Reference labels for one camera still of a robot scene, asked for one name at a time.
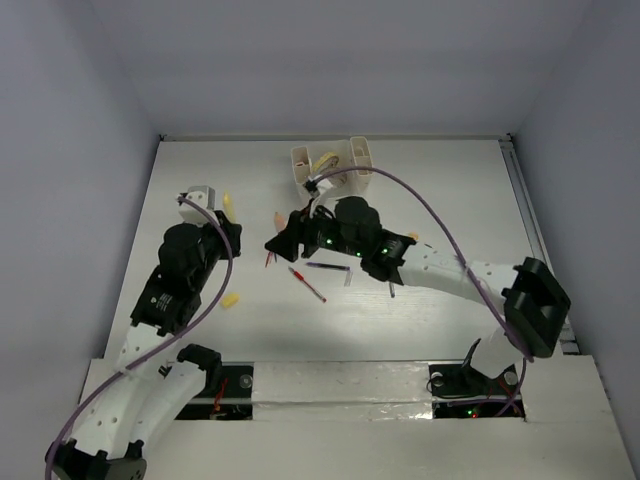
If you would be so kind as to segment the yellow highlighter marker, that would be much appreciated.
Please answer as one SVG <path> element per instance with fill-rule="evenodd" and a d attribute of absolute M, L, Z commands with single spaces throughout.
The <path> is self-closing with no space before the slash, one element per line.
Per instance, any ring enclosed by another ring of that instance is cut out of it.
<path fill-rule="evenodd" d="M 224 194 L 223 194 L 223 210 L 224 210 L 226 218 L 231 223 L 236 223 L 237 222 L 234 202 L 233 202 L 232 196 L 227 191 L 225 191 Z"/>

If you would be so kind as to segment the yellow eraser block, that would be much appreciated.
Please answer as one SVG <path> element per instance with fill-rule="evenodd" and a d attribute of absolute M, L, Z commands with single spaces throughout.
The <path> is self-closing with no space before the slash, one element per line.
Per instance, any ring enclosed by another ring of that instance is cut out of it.
<path fill-rule="evenodd" d="M 232 308 L 234 305 L 236 305 L 239 302 L 239 300 L 240 300 L 240 296 L 237 293 L 229 293 L 221 299 L 220 305 L 224 309 L 229 309 L 229 308 Z"/>

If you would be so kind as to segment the patterned washi tape roll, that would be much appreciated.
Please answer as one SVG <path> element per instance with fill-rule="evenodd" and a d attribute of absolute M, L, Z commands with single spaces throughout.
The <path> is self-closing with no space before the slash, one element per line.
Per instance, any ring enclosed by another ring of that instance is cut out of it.
<path fill-rule="evenodd" d="M 335 152 L 327 152 L 323 154 L 316 162 L 311 166 L 311 172 L 313 174 L 322 173 L 325 170 L 335 169 L 339 166 L 340 158 Z"/>

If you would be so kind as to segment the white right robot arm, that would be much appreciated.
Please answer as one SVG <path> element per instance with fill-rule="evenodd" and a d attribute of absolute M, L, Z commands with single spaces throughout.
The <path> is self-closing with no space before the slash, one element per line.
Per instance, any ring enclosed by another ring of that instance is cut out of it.
<path fill-rule="evenodd" d="M 486 306 L 499 326 L 472 344 L 460 367 L 462 384 L 473 392 L 486 390 L 520 360 L 551 357 L 571 306 L 544 262 L 527 257 L 509 266 L 440 253 L 385 229 L 378 211 L 358 196 L 338 200 L 332 210 L 309 204 L 293 211 L 265 247 L 289 262 L 320 249 L 356 257 L 365 273 L 383 283 L 437 290 Z"/>

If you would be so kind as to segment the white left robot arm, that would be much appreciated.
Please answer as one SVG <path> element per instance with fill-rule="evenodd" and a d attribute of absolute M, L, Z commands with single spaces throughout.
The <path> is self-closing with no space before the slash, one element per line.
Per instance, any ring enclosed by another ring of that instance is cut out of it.
<path fill-rule="evenodd" d="M 220 353 L 181 338 L 208 315 L 201 292 L 218 261 L 239 256 L 241 231 L 216 211 L 165 232 L 114 372 L 49 447 L 46 478 L 143 478 L 149 452 L 187 403 L 224 388 Z"/>

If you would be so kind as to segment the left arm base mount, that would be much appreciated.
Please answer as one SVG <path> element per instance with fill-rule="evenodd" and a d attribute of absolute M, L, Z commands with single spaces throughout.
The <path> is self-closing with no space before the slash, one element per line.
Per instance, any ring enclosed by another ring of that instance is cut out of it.
<path fill-rule="evenodd" d="M 223 364 L 216 386 L 208 384 L 177 414 L 177 420 L 244 421 L 253 418 L 253 364 Z"/>

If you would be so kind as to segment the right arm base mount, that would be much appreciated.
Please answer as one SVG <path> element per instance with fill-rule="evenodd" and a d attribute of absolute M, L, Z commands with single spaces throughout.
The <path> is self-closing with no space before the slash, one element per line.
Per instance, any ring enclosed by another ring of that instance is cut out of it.
<path fill-rule="evenodd" d="M 435 419 L 520 418 L 525 409 L 516 392 L 521 377 L 514 365 L 490 379 L 471 368 L 476 340 L 460 362 L 429 365 L 426 390 L 432 397 Z"/>

